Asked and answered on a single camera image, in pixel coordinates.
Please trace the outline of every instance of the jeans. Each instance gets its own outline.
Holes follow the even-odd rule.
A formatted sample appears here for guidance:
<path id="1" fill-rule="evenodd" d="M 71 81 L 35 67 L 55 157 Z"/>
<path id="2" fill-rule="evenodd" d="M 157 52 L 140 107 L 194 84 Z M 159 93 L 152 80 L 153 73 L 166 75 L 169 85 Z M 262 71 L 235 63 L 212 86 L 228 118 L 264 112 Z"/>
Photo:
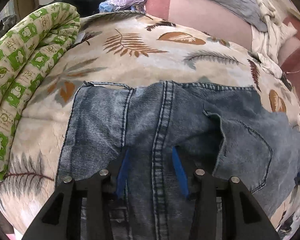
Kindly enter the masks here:
<path id="1" fill-rule="evenodd" d="M 175 145 L 215 177 L 238 176 L 268 217 L 300 172 L 300 132 L 285 113 L 265 110 L 253 87 L 88 82 L 74 97 L 56 186 L 92 176 L 129 146 L 127 186 L 110 214 L 114 239 L 186 240 L 194 201 L 179 189 Z"/>

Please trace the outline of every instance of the rolled blanket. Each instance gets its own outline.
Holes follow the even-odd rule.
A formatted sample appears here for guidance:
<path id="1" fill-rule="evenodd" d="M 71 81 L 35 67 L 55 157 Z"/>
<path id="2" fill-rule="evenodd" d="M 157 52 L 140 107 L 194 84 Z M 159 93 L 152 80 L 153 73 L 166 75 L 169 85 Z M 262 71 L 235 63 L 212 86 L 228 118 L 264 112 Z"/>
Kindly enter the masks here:
<path id="1" fill-rule="evenodd" d="M 54 3 L 34 11 L 0 39 L 0 181 L 21 112 L 74 43 L 79 17 L 74 6 Z"/>

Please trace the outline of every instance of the black clamp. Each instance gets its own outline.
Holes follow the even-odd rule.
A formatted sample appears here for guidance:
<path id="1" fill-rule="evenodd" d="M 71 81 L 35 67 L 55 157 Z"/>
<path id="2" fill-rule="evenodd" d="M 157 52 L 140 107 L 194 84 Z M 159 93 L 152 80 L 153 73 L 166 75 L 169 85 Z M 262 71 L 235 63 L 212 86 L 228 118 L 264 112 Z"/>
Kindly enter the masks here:
<path id="1" fill-rule="evenodd" d="M 87 239 L 113 240 L 107 201 L 120 197 L 128 174 L 129 150 L 88 179 L 66 176 L 23 236 L 23 240 L 80 240 L 82 199 L 87 198 Z"/>
<path id="2" fill-rule="evenodd" d="M 222 239 L 279 240 L 267 215 L 238 177 L 218 179 L 197 168 L 182 147 L 172 161 L 182 193 L 196 199 L 189 240 L 215 240 L 217 197 L 222 199 Z"/>

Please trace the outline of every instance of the white fabric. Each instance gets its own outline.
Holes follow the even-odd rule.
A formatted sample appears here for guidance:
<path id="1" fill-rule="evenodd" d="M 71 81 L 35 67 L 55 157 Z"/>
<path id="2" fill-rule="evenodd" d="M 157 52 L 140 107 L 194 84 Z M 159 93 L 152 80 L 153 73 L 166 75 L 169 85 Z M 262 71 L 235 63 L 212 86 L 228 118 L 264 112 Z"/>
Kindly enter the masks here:
<path id="1" fill-rule="evenodd" d="M 251 25 L 252 53 L 258 56 L 261 61 L 260 66 L 265 72 L 281 78 L 282 70 L 278 66 L 278 52 L 285 41 L 297 33 L 297 30 L 292 23 L 288 26 L 282 23 L 271 0 L 268 0 L 268 5 L 265 5 L 262 0 L 257 0 L 257 3 L 260 7 L 261 19 L 266 23 L 268 32 L 259 32 Z"/>

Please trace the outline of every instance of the metal bolt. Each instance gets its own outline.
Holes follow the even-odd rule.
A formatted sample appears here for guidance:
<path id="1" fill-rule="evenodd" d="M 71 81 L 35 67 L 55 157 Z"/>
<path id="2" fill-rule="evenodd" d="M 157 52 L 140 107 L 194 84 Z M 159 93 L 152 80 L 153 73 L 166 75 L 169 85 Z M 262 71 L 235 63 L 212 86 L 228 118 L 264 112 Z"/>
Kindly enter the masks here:
<path id="1" fill-rule="evenodd" d="M 101 176 L 106 176 L 106 175 L 108 175 L 108 173 L 109 173 L 109 171 L 106 170 L 106 169 L 103 169 L 103 170 L 99 171 L 99 174 L 100 174 Z"/>
<path id="2" fill-rule="evenodd" d="M 64 183 L 70 183 L 72 181 L 72 177 L 70 177 L 70 176 L 65 176 L 64 178 L 63 178 L 63 182 Z"/>
<path id="3" fill-rule="evenodd" d="M 233 183 L 239 183 L 239 182 L 240 182 L 240 179 L 239 179 L 238 177 L 236 177 L 236 176 L 233 176 L 233 177 L 231 177 L 231 181 L 232 181 Z"/>
<path id="4" fill-rule="evenodd" d="M 202 169 L 197 169 L 197 170 L 195 170 L 195 174 L 197 174 L 197 175 L 199 175 L 199 176 L 202 176 L 202 175 L 204 175 L 204 170 L 202 170 Z"/>

